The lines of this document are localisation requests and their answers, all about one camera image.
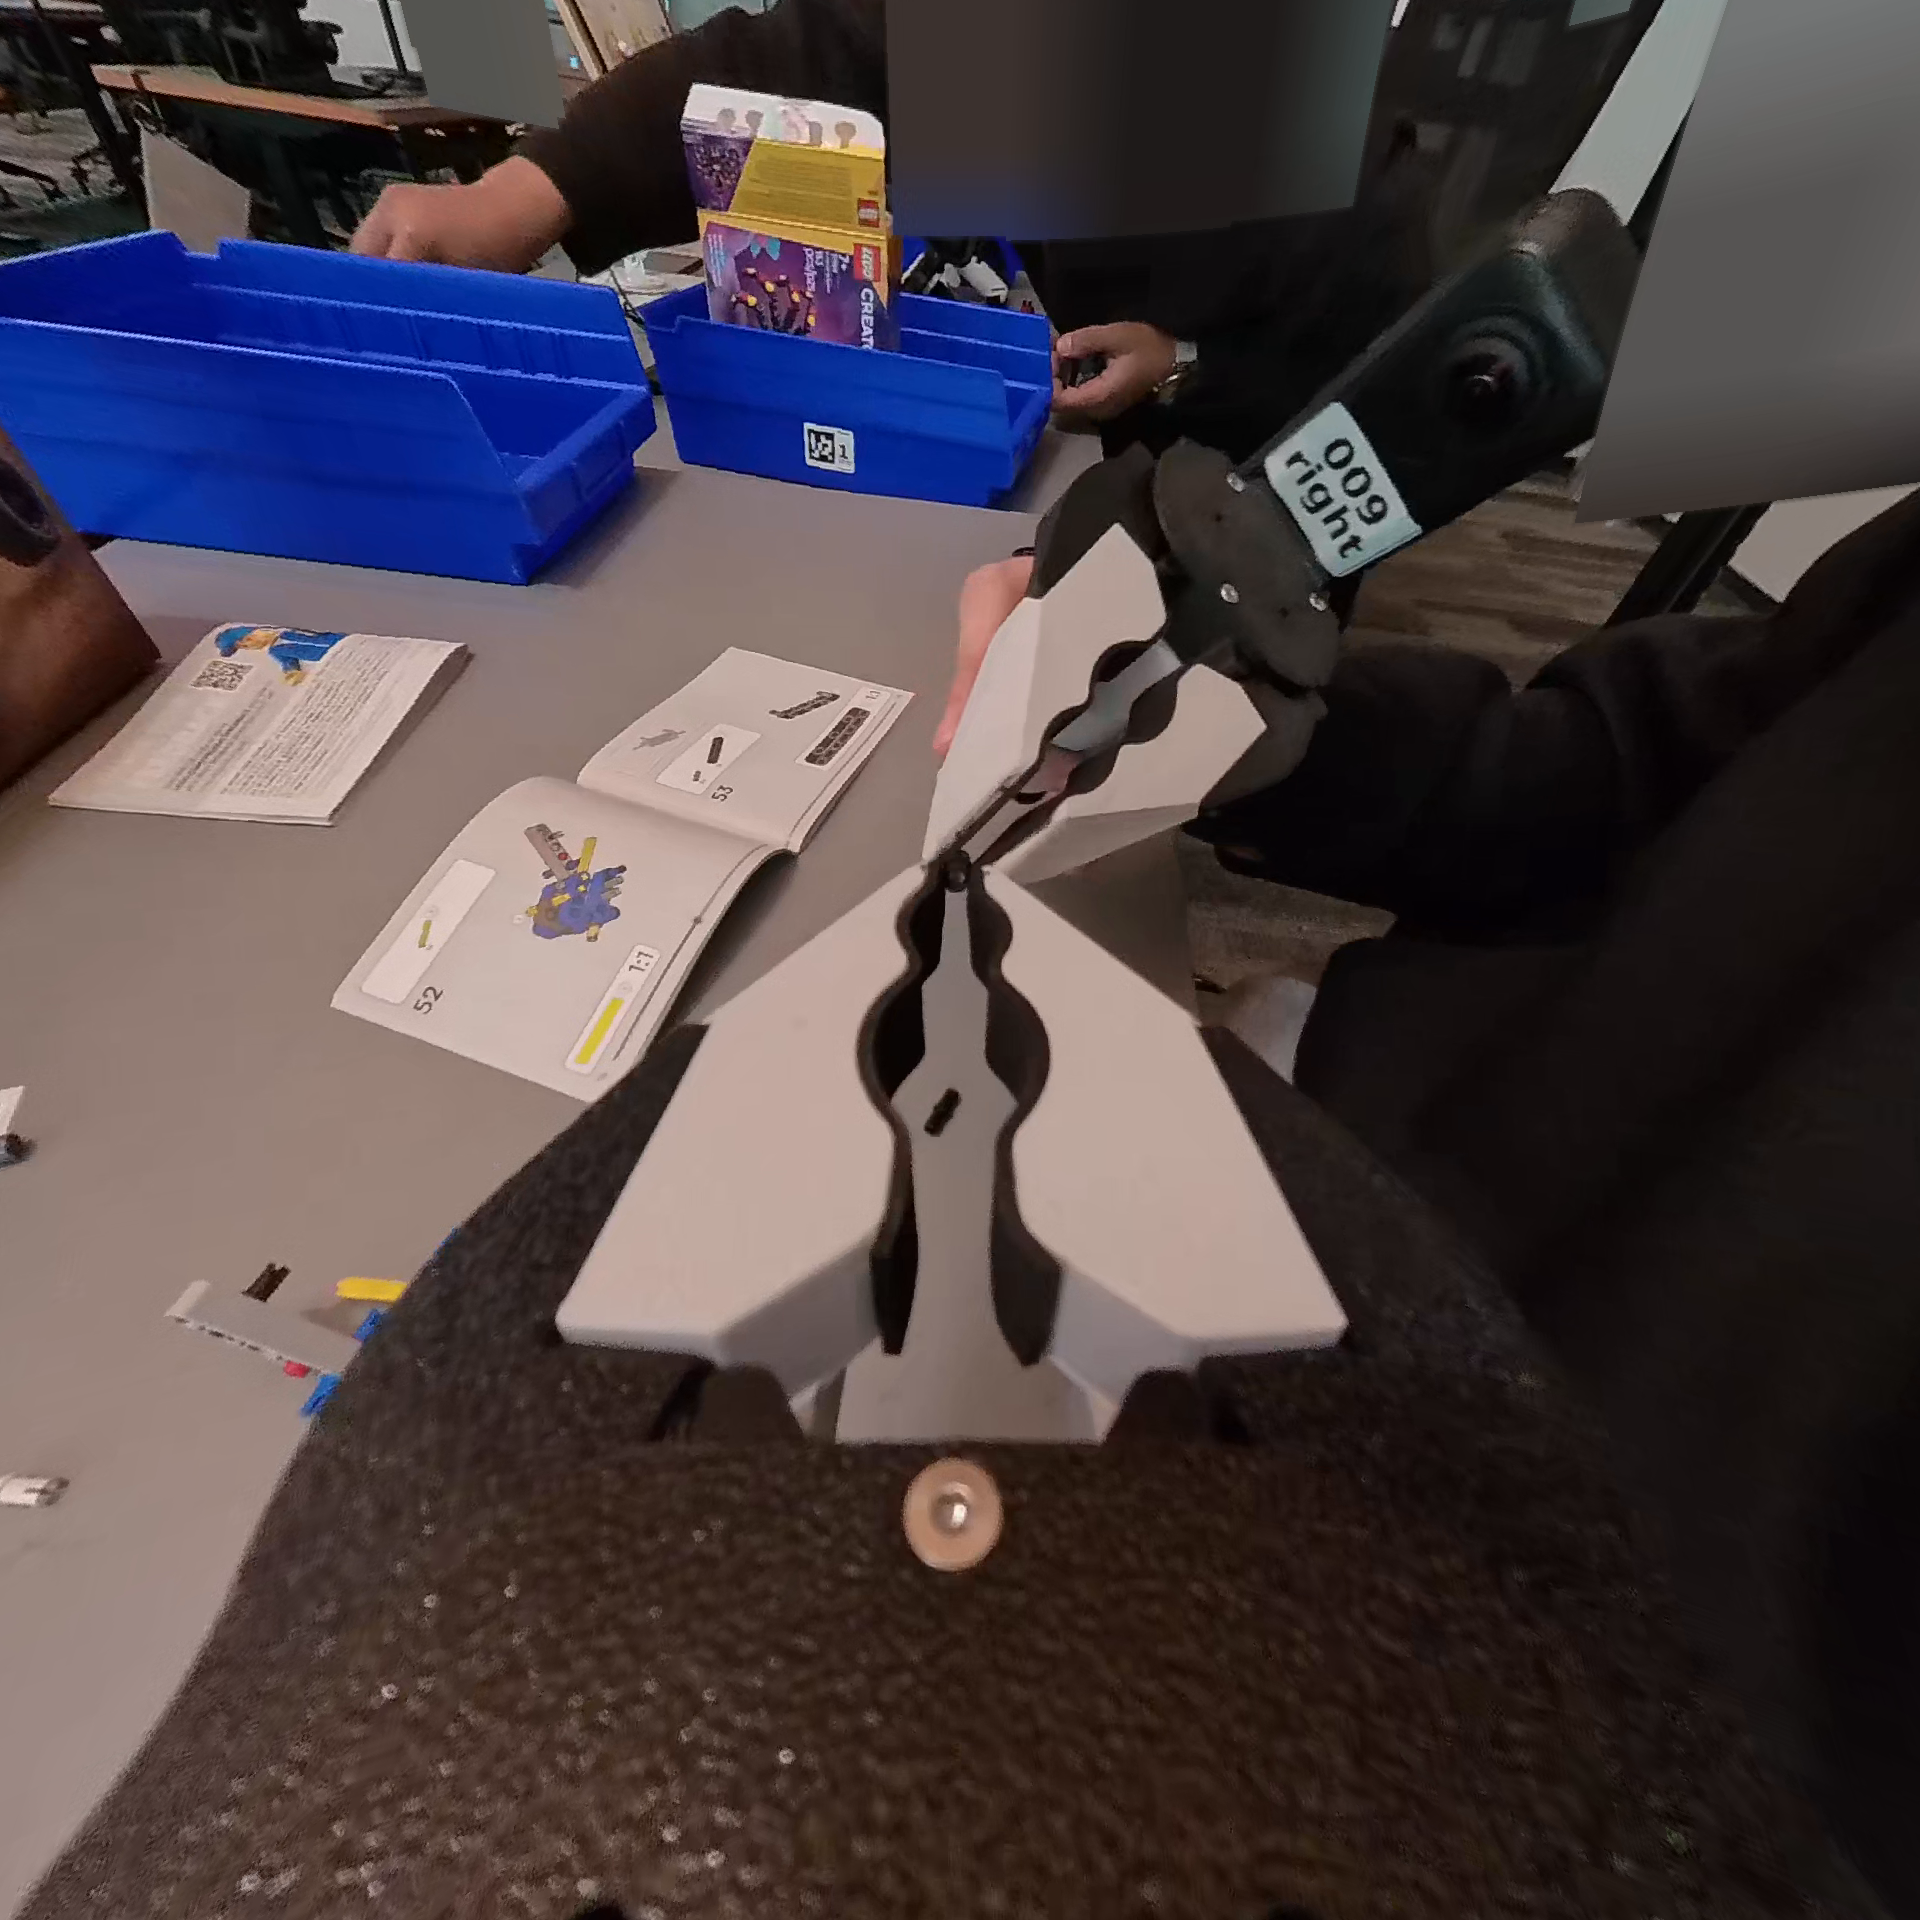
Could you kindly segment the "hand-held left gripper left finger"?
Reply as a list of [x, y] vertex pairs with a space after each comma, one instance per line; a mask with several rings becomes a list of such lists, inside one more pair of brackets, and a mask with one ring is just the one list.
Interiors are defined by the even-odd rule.
[[902, 872], [697, 1025], [568, 1343], [836, 1387], [842, 1442], [960, 1440], [962, 1164], [899, 1108], [944, 925], [942, 872]]

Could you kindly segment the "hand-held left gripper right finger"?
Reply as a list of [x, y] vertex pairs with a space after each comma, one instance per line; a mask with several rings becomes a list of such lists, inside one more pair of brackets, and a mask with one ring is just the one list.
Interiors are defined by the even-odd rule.
[[1012, 1099], [989, 1195], [1008, 1354], [1117, 1405], [1144, 1376], [1339, 1344], [1349, 1314], [1201, 1021], [997, 872], [971, 872], [966, 925]]

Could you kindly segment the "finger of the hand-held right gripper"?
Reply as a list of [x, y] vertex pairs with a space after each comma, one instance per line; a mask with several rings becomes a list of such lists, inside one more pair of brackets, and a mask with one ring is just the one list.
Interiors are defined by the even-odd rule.
[[1041, 885], [1187, 825], [1261, 735], [1265, 717], [1242, 684], [1194, 667], [1157, 735], [1076, 762], [1058, 797], [994, 841], [994, 872]]
[[1166, 680], [1164, 629], [1157, 564], [1117, 525], [1025, 600], [977, 672], [932, 787], [922, 859], [980, 859], [1014, 828], [1048, 818]]

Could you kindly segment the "blue toy brick assembly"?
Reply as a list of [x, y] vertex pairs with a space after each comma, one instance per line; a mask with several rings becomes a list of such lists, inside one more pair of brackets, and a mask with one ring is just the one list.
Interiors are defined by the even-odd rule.
[[179, 1328], [265, 1357], [283, 1376], [302, 1381], [306, 1393], [300, 1415], [310, 1421], [329, 1404], [387, 1312], [405, 1296], [409, 1280], [339, 1280], [333, 1306], [349, 1312], [353, 1322], [336, 1328], [277, 1304], [289, 1277], [285, 1265], [270, 1261], [241, 1289], [220, 1292], [201, 1280], [188, 1284], [165, 1316]]

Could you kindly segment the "person's right forearm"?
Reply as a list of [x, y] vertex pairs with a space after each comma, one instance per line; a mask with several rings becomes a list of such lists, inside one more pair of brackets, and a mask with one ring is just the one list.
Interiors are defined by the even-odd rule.
[[1489, 937], [1584, 906], [1689, 802], [1726, 717], [1736, 615], [1602, 629], [1524, 684], [1364, 642], [1300, 765], [1188, 828], [1228, 873]]

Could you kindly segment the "yellow purple toy set box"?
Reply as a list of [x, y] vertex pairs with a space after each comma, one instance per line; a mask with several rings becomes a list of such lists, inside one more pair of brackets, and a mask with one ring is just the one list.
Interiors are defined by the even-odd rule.
[[682, 111], [692, 207], [771, 231], [883, 234], [884, 128], [867, 111], [696, 84]]

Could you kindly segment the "person's right hand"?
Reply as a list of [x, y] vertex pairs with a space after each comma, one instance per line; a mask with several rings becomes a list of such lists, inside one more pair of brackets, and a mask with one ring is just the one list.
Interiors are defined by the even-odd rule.
[[1025, 546], [1004, 560], [977, 567], [955, 603], [955, 658], [944, 717], [932, 739], [937, 759], [947, 759], [962, 725], [980, 665], [1004, 623], [1021, 607], [1033, 577], [1036, 552]]

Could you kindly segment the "open instruction booklet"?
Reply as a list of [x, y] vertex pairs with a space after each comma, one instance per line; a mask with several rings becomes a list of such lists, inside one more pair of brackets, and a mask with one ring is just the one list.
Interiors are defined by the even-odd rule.
[[804, 850], [913, 700], [726, 649], [577, 778], [482, 807], [329, 1008], [598, 1098], [667, 1021], [740, 891]]

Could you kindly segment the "blue plastic bin with tag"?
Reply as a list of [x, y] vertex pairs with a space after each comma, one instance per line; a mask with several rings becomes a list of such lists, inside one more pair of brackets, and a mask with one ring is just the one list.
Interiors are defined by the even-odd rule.
[[902, 295], [900, 346], [867, 353], [706, 317], [702, 289], [640, 311], [689, 467], [997, 511], [1051, 407], [1043, 315]]

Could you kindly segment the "thick printed leaflet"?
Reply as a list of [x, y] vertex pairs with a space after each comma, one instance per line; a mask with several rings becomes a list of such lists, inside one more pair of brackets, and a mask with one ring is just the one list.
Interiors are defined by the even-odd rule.
[[469, 657], [457, 641], [216, 629], [50, 802], [179, 820], [331, 825]]

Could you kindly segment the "brown wooden desk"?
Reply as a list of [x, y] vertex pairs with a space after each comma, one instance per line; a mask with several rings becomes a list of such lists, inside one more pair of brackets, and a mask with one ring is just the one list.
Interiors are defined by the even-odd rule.
[[228, 163], [261, 231], [306, 250], [340, 250], [384, 186], [472, 184], [512, 146], [508, 123], [417, 96], [300, 95], [190, 65], [97, 65], [91, 79], [136, 128]]

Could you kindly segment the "white panel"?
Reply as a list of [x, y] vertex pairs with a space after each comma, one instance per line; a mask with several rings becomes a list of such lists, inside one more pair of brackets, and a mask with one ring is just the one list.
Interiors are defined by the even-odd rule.
[[252, 195], [165, 132], [140, 132], [140, 178], [148, 229], [213, 256], [252, 239]]

